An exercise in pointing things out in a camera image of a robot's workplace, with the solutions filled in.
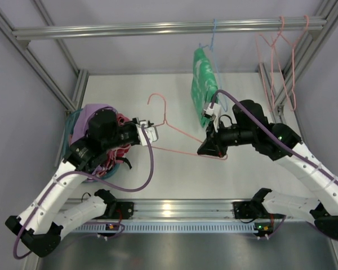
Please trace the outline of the pink wire hanger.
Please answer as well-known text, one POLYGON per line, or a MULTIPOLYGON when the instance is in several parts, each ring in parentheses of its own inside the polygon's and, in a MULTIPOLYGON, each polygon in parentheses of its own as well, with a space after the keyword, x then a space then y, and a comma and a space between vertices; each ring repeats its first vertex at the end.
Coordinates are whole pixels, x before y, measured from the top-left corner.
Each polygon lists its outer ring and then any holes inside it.
MULTIPOLYGON (((199 142, 199 143, 202 143, 203 141, 201 141, 199 138, 196 138, 194 136, 192 136, 191 134, 187 133, 187 132, 184 132, 183 130, 179 129, 179 128, 176 128, 174 127, 173 125, 171 125, 168 120, 167 120, 167 101, 166 101, 166 98, 160 94, 160 93, 152 93, 149 97, 148 97, 148 100, 147 100, 147 105, 150 104, 152 98, 154 96, 157 96, 157 97, 160 97, 161 100, 163 101, 163 121, 162 123, 160 124, 156 124, 155 127, 161 127, 161 126, 167 126, 181 134, 183 134, 184 136, 192 139, 192 140, 195 140, 196 142, 199 142)), ((157 149, 157 150, 162 150, 162 151, 168 151, 168 152, 174 152, 174 153, 177 153, 177 154, 182 154, 182 155, 189 155, 189 156, 198 156, 198 157, 202 157, 202 158, 208 158, 208 159, 216 159, 216 160, 227 160, 228 159, 228 156, 225 155, 225 156, 220 156, 220 157, 214 157, 214 156, 209 156, 209 155, 198 155, 198 154, 195 154, 195 153, 191 153, 191 152, 185 152, 185 151, 179 151, 179 150, 172 150, 172 149, 168 149, 168 148, 163 148, 163 147, 154 147, 154 149, 157 149)))

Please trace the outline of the purple trousers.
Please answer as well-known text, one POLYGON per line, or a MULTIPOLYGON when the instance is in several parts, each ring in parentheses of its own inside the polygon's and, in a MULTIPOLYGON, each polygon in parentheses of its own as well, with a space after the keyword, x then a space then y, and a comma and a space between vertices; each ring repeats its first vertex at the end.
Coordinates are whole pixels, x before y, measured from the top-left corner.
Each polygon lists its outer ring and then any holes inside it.
POLYGON ((70 145, 82 138, 86 131, 88 130, 88 122, 94 117, 95 112, 104 109, 112 110, 117 113, 117 110, 107 104, 102 103, 91 103, 84 106, 84 108, 79 113, 79 117, 74 125, 73 134, 70 140, 70 145))

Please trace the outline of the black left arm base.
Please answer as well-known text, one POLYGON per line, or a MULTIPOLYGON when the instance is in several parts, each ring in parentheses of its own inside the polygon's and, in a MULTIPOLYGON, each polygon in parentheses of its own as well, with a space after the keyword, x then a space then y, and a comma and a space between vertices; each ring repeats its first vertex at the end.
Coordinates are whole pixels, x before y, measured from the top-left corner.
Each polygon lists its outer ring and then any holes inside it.
POLYGON ((134 214, 134 202, 119 201, 109 190, 100 189, 94 193, 95 196, 104 200, 106 208, 104 213, 95 219, 130 219, 134 214))

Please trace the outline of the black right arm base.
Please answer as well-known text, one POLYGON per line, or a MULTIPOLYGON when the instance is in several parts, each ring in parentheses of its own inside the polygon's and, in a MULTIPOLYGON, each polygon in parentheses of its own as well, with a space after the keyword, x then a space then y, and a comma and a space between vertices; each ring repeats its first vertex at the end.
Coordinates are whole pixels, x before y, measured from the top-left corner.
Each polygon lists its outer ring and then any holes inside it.
POLYGON ((233 203, 234 216, 236 219, 265 219, 270 214, 264 208, 263 202, 267 194, 271 193, 269 188, 261 188, 254 194, 252 199, 237 201, 233 203))

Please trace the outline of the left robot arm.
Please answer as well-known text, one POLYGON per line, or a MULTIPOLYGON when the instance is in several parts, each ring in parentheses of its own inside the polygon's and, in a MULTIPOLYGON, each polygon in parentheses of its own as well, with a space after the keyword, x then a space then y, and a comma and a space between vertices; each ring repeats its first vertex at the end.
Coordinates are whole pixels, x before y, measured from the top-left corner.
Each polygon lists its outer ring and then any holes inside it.
POLYGON ((89 105, 82 109, 70 148, 47 186, 23 212, 5 221, 6 227, 16 235, 14 258, 25 258, 17 253, 19 243, 24 244, 30 253, 43 258, 51 254, 62 239, 77 227, 115 212, 117 199, 110 191, 103 189, 79 205, 61 211, 73 191, 85 180, 91 178, 123 192, 143 190, 153 177, 152 143, 157 140, 157 128, 148 120, 120 120, 116 110, 103 105, 89 105), (145 146, 149 150, 150 171, 142 186, 123 188, 96 176, 97 169, 104 166, 111 151, 135 145, 145 146))

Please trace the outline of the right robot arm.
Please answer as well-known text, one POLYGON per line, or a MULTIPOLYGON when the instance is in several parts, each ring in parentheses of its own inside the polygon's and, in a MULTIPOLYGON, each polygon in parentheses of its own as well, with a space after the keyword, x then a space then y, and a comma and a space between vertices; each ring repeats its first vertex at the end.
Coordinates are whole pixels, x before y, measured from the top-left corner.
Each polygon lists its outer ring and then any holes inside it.
POLYGON ((221 121, 220 105, 211 102, 204 105, 202 114, 210 121, 197 154, 222 158, 230 146, 251 145, 292 173, 314 195, 298 197, 261 188, 251 200, 235 207, 235 217, 290 216, 338 240, 338 178, 330 174, 289 126, 269 123, 260 104, 244 100, 232 110, 236 122, 226 127, 221 121))

